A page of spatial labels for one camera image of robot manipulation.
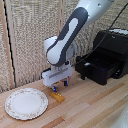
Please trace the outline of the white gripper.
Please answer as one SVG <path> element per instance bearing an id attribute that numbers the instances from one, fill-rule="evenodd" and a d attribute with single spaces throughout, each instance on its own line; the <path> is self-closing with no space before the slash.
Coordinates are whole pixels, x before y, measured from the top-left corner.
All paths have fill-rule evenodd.
<path id="1" fill-rule="evenodd" d="M 72 75 L 72 67 L 70 65 L 66 65 L 57 71 L 50 69 L 41 74 L 43 78 L 43 84 L 47 87 L 50 87 L 52 84 L 64 78 L 67 78 L 68 76 L 71 76 L 71 75 Z M 68 87 L 67 80 L 64 80 L 64 86 Z M 55 86 L 53 86 L 52 89 L 55 93 L 57 92 L 57 89 Z"/>

